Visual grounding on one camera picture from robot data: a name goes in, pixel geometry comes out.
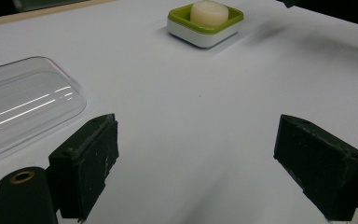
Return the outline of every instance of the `soap dish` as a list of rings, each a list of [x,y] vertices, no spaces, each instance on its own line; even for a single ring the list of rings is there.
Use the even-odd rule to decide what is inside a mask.
[[[168,14],[168,31],[200,48],[210,48],[236,34],[242,23],[243,13],[236,8],[228,8],[228,20],[215,27],[203,27],[190,21],[193,4],[173,9]]]

